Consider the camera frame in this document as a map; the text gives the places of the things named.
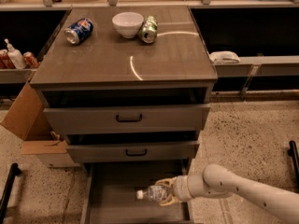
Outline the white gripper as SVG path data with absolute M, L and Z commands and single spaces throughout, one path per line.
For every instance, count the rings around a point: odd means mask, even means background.
M 192 195 L 188 188 L 188 177 L 180 175 L 172 178 L 164 178 L 155 182 L 157 186 L 172 187 L 173 194 L 164 194 L 159 197 L 158 204 L 160 206 L 168 206 L 177 203 L 186 203 L 192 199 Z

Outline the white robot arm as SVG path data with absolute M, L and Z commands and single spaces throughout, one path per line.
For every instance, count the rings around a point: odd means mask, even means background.
M 218 164 L 207 165 L 198 175 L 160 179 L 156 185 L 170 189 L 164 205 L 199 197 L 225 198 L 234 193 L 286 224 L 299 224 L 299 194 L 241 177 Z

